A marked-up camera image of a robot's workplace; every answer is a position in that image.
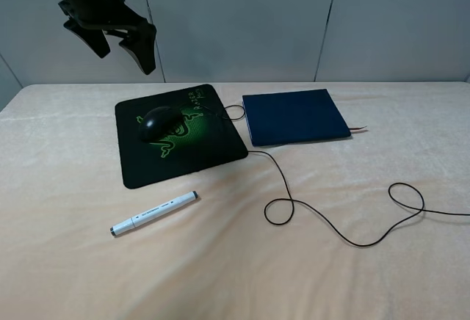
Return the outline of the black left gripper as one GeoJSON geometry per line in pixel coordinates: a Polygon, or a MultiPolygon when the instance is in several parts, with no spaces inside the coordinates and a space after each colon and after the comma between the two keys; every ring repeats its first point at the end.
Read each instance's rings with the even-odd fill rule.
{"type": "Polygon", "coordinates": [[[59,6],[74,20],[66,21],[64,27],[100,58],[110,52],[104,33],[127,36],[119,46],[133,58],[140,70],[149,75],[156,69],[156,28],[129,8],[125,0],[62,0],[59,6]]]}

